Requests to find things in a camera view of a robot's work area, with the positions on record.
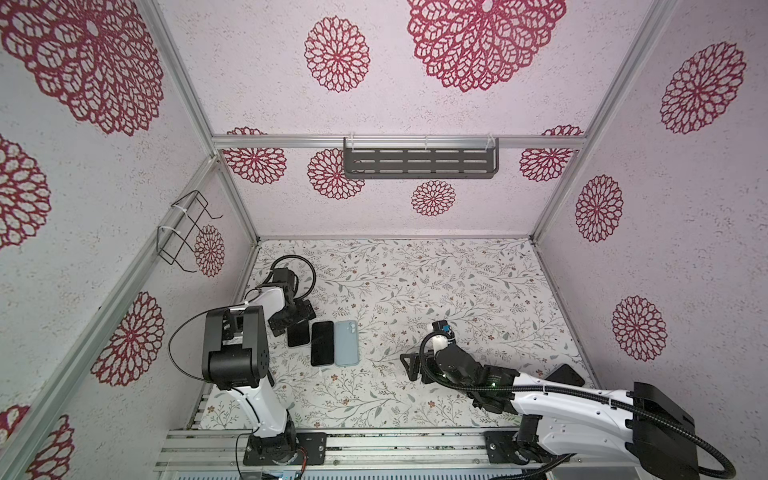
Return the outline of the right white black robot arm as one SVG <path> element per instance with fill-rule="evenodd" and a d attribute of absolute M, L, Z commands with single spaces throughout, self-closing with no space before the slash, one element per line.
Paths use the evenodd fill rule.
<path fill-rule="evenodd" d="M 443 336 L 432 341 L 401 355 L 408 378 L 462 393 L 487 413 L 518 416 L 516 432 L 496 443 L 511 462 L 562 465 L 582 454 L 634 461 L 660 479 L 701 477 L 695 422 L 657 387 L 587 389 L 567 365 L 537 378 L 483 365 Z"/>

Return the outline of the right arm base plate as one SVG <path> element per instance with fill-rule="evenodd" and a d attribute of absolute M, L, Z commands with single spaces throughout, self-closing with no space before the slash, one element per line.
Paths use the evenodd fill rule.
<path fill-rule="evenodd" d="M 486 431 L 486 451 L 492 464 L 527 465 L 539 463 L 541 455 L 536 451 L 536 435 L 523 430 Z"/>

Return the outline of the light blue phone case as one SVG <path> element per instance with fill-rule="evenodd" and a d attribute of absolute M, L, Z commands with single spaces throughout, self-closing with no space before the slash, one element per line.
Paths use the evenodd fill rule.
<path fill-rule="evenodd" d="M 354 320 L 339 321 L 334 325 L 334 355 L 338 367 L 355 366 L 360 361 L 359 330 Z"/>

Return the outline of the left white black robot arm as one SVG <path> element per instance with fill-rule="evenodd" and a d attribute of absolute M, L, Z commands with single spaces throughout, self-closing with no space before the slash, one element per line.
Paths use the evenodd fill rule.
<path fill-rule="evenodd" d="M 246 465 L 309 463 L 289 410 L 274 391 L 268 341 L 270 320 L 282 327 L 298 318 L 298 286 L 293 271 L 277 268 L 257 288 L 254 299 L 204 314 L 202 378 L 229 394 L 243 410 Z"/>

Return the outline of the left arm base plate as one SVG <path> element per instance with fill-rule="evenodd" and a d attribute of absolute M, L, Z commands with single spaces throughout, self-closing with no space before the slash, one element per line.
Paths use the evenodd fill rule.
<path fill-rule="evenodd" d="M 245 447 L 243 464 L 261 467 L 323 465 L 327 440 L 325 432 L 284 433 L 270 438 L 251 435 Z"/>

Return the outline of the bare black phone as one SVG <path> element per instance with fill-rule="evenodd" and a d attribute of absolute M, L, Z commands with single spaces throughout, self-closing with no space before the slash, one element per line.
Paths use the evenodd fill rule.
<path fill-rule="evenodd" d="M 311 326 L 310 364 L 313 367 L 335 363 L 335 326 L 332 321 L 315 322 Z"/>

